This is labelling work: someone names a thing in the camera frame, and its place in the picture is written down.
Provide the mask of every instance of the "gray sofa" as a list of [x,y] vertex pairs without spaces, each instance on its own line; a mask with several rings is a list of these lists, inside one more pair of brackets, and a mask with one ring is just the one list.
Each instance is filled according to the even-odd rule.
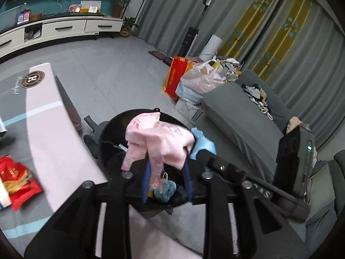
[[[259,84],[264,89],[273,121],[243,92],[242,84]],[[267,83],[252,70],[245,70],[236,83],[224,84],[206,94],[202,107],[205,115],[198,119],[196,127],[215,143],[217,155],[271,183],[279,140],[294,114]],[[344,208],[345,150],[336,154],[335,160],[317,162],[306,201],[312,208],[308,220],[290,224],[313,253]]]

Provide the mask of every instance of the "curtain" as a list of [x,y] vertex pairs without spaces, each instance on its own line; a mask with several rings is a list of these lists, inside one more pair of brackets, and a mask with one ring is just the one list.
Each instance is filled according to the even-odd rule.
[[344,119],[344,36],[313,0],[284,0],[245,68],[267,80],[321,146]]
[[[212,0],[202,22],[191,55],[201,52],[212,34],[227,39],[253,0]],[[175,56],[189,26],[196,26],[202,0],[148,0],[139,18],[138,37],[158,50]]]
[[242,62],[279,0],[253,0],[232,31],[230,37],[218,50],[218,55],[236,58]]

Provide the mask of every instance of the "gray curtain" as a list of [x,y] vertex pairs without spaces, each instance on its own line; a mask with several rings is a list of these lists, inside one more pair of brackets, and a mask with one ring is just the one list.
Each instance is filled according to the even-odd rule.
[[[212,0],[191,51],[196,56],[212,34],[225,40],[253,0]],[[139,38],[175,56],[189,26],[196,26],[202,0],[148,0],[139,18]]]
[[[292,2],[284,0],[267,32],[249,56],[246,68],[257,63],[272,36],[284,25]],[[317,147],[344,119],[344,36],[316,2],[268,84],[300,120],[309,123]]]

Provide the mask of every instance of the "screw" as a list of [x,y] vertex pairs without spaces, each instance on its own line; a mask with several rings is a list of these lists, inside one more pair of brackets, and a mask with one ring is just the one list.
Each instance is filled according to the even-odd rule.
[[90,180],[84,181],[84,183],[83,183],[83,187],[85,189],[90,189],[93,185],[94,185],[94,183],[92,181],[90,181]]
[[249,180],[245,180],[242,182],[242,187],[244,189],[250,189],[251,187],[253,187],[253,184]]
[[124,172],[122,172],[122,177],[123,177],[124,179],[131,179],[132,176],[133,176],[133,173],[130,172],[130,171],[124,171]]
[[203,178],[205,178],[205,179],[211,179],[212,176],[213,176],[213,174],[212,174],[212,172],[207,172],[207,171],[205,171],[205,172],[202,173],[201,176],[202,176]]

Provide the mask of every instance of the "yellow curtain panel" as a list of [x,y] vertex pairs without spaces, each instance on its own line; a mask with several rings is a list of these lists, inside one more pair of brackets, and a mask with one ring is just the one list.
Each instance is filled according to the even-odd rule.
[[252,36],[257,32],[259,26],[275,0],[253,0],[237,23],[230,37],[218,50],[218,55],[232,58],[239,58],[246,48]]
[[311,9],[312,0],[295,0],[284,24],[273,37],[267,49],[252,67],[261,79],[268,81],[292,47]]

